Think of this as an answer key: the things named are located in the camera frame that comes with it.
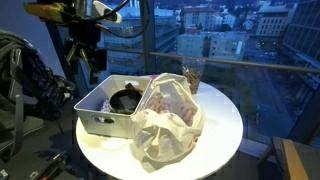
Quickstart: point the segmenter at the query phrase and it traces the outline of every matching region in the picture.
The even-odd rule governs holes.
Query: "metal pole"
[[[154,20],[154,0],[142,0],[140,3],[140,17],[141,28],[147,23],[149,18],[149,25],[142,34],[143,52],[144,52],[144,71],[145,74],[153,74],[156,72],[156,60],[154,56],[151,56],[150,52],[155,50],[155,20]]]
[[[153,56],[162,56],[162,57],[168,57],[168,58],[180,59],[180,60],[183,58],[186,58],[186,56],[166,54],[166,53],[150,52],[150,54]],[[304,73],[320,74],[320,69],[303,68],[303,67],[296,67],[296,66],[263,64],[263,63],[254,63],[254,62],[244,62],[244,61],[219,60],[219,59],[211,59],[211,58],[203,58],[203,57],[189,57],[188,56],[188,58],[203,59],[203,60],[206,60],[209,62],[220,63],[220,64],[251,66],[251,67],[259,67],[259,68],[279,69],[279,70],[287,70],[287,71],[297,71],[297,72],[304,72]]]

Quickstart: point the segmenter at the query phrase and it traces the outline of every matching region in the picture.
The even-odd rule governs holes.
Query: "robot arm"
[[[23,3],[28,14],[38,16],[41,21],[53,21],[57,26],[69,29],[70,39],[65,42],[65,60],[77,73],[79,60],[83,60],[90,71],[90,84],[96,84],[102,71],[106,70],[107,52],[99,49],[101,23],[121,23],[118,11],[128,3],[123,1],[115,9],[111,9],[99,1],[93,2],[92,16],[84,12],[86,0],[38,0],[37,3]]]

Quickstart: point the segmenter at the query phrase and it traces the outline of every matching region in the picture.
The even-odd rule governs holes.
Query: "plastic container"
[[[139,109],[140,102],[131,115],[103,113],[100,111],[103,102],[107,98],[110,99],[116,92],[125,89],[125,85],[128,83],[143,90],[140,102],[148,98],[147,89],[150,89],[148,87],[150,86],[151,78],[111,75],[74,106],[87,133],[133,138],[131,117]]]

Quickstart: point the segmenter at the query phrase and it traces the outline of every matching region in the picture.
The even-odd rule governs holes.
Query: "table top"
[[[201,82],[195,102],[206,121],[196,147],[171,164],[138,161],[130,150],[131,139],[88,134],[80,119],[76,137],[86,158],[101,171],[119,179],[201,179],[225,165],[238,149],[243,133],[240,113],[216,88]]]

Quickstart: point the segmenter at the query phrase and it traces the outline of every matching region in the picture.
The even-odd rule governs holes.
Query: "plastic bag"
[[[149,98],[133,117],[133,143],[158,162],[174,160],[196,146],[205,115],[193,101],[183,76],[161,74],[151,84]]]

